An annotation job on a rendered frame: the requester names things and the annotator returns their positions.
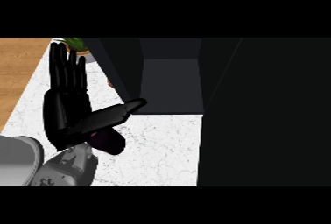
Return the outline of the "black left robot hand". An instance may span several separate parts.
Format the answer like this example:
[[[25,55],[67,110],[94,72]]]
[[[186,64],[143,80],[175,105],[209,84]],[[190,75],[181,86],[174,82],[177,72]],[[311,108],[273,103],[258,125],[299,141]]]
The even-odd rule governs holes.
[[[97,111],[88,100],[85,58],[67,52],[63,43],[51,43],[48,50],[50,89],[44,94],[42,121],[48,142],[56,149],[88,144],[91,134],[122,124],[147,101],[127,101]]]

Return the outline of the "dark wine bottle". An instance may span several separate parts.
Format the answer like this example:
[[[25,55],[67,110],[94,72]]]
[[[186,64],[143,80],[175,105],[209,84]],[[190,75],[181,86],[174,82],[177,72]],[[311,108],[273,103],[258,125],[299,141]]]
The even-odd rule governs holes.
[[[94,149],[110,155],[118,155],[125,148],[125,138],[112,128],[93,133],[87,143]]]

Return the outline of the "dark grey open cabinet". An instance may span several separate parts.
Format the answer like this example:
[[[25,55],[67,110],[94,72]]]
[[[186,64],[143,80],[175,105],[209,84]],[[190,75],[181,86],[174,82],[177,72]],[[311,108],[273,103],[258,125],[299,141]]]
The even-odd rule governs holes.
[[[141,114],[199,114],[199,38],[85,38],[122,101],[147,100]]]

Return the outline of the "green potted plant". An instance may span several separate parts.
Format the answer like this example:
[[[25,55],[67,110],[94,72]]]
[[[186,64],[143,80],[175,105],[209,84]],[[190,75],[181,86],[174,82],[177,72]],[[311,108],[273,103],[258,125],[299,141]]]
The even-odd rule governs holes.
[[[87,63],[94,62],[94,57],[84,44],[82,38],[62,38],[60,42],[66,45],[67,52],[75,51],[76,57],[84,57]]]

